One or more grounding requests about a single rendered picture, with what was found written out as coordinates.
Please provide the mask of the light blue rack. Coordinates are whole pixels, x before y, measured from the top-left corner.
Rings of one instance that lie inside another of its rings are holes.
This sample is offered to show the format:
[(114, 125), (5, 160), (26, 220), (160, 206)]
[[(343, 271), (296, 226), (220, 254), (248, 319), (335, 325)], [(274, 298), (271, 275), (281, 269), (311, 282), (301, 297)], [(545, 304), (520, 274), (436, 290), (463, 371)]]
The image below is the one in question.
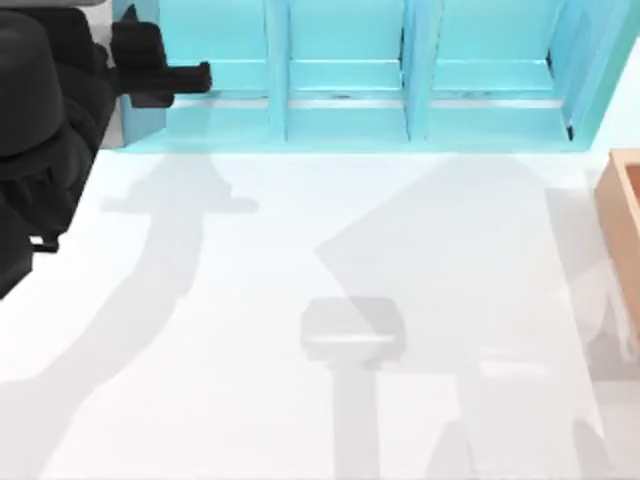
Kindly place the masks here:
[(124, 100), (124, 150), (574, 152), (591, 147), (640, 0), (111, 0), (213, 84)]

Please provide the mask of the shallow salmon-coloured box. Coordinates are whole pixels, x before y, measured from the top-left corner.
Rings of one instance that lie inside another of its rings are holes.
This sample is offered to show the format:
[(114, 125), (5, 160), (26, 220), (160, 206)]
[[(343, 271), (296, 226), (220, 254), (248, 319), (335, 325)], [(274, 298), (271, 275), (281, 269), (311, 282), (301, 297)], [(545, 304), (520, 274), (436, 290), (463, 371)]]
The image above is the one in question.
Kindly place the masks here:
[(598, 220), (640, 351), (640, 148), (614, 148), (594, 188)]

